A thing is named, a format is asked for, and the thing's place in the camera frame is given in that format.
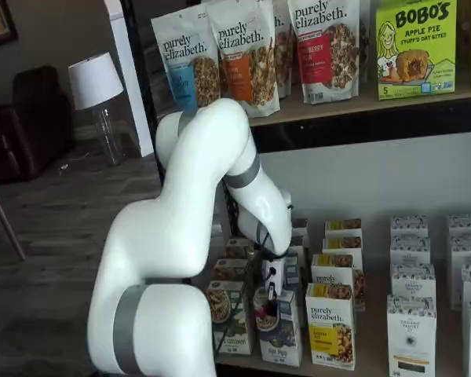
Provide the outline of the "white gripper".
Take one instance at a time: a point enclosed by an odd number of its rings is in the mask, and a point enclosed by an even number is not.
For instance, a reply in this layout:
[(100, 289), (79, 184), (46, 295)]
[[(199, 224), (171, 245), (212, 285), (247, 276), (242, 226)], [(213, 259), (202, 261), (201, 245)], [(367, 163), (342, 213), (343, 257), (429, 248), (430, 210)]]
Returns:
[(266, 313), (277, 314), (277, 295), (282, 293), (284, 285), (284, 258), (262, 261), (262, 276), (267, 292)]

